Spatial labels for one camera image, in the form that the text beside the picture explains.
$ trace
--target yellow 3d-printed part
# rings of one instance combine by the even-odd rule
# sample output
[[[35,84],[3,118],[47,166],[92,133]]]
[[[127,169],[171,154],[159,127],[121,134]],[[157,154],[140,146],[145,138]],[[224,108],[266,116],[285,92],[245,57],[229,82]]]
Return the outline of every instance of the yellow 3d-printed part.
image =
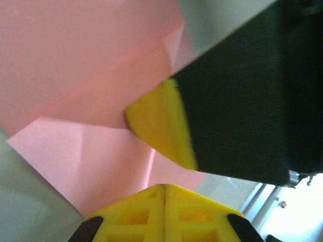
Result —
[[[126,109],[132,131],[170,160],[195,170],[189,128],[176,81],[169,79]]]
[[[70,242],[262,241],[242,213],[176,185],[155,185],[98,210],[77,233]]]

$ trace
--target gray surface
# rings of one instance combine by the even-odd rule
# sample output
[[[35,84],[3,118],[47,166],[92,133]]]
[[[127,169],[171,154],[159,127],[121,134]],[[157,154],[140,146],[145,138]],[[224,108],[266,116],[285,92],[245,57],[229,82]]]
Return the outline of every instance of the gray surface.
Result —
[[[274,0],[180,0],[195,53],[200,54]],[[239,209],[253,184],[209,175],[199,193]],[[82,216],[0,133],[0,241],[67,241]]]

